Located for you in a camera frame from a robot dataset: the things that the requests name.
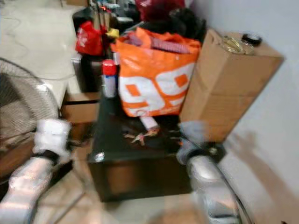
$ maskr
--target tiled floor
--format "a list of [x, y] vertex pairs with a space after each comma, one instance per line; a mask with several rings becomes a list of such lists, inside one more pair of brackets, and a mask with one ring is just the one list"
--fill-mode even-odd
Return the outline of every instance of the tiled floor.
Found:
[[[75, 34], [71, 15], [80, 7], [61, 8], [59, 0], [6, 0], [1, 9], [0, 57], [11, 60], [44, 79], [57, 100], [68, 86], [79, 92], [71, 56]], [[129, 200], [101, 204], [84, 162], [86, 148], [74, 157], [75, 167], [87, 183], [86, 194], [58, 224], [200, 224], [190, 195]], [[40, 200], [34, 224], [50, 224], [82, 192], [82, 184], [70, 172]]]

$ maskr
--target red bag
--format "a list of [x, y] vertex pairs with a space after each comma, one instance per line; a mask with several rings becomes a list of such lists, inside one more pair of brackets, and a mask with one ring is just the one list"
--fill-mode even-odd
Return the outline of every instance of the red bag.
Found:
[[92, 22], [83, 23], [78, 30], [76, 51], [88, 55], [102, 55], [101, 31]]
[[169, 12], [185, 7], [184, 0], [136, 0], [136, 6], [142, 21], [157, 21], [169, 19]]

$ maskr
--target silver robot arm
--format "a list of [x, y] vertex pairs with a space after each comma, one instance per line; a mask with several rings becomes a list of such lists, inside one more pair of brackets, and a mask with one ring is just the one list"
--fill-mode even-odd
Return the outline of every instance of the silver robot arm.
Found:
[[69, 161], [66, 142], [71, 125], [58, 119], [40, 120], [34, 138], [34, 156], [15, 170], [0, 203], [1, 224], [29, 224], [39, 197], [47, 189], [56, 164]]
[[196, 203], [204, 211], [207, 222], [242, 223], [237, 201], [215, 163], [207, 156], [195, 156], [189, 160], [187, 167]]

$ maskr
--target fan grille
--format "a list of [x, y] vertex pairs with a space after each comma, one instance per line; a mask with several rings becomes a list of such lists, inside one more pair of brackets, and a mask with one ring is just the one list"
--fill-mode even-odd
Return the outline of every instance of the fan grille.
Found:
[[0, 58], [0, 157], [23, 143], [40, 119], [58, 118], [48, 87], [30, 71]]

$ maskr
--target red cap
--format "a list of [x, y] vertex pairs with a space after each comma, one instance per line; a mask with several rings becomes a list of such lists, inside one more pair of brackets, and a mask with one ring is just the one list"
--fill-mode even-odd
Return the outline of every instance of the red cap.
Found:
[[102, 72], [106, 76], [114, 76], [116, 74], [116, 66], [114, 60], [106, 59], [102, 63]]

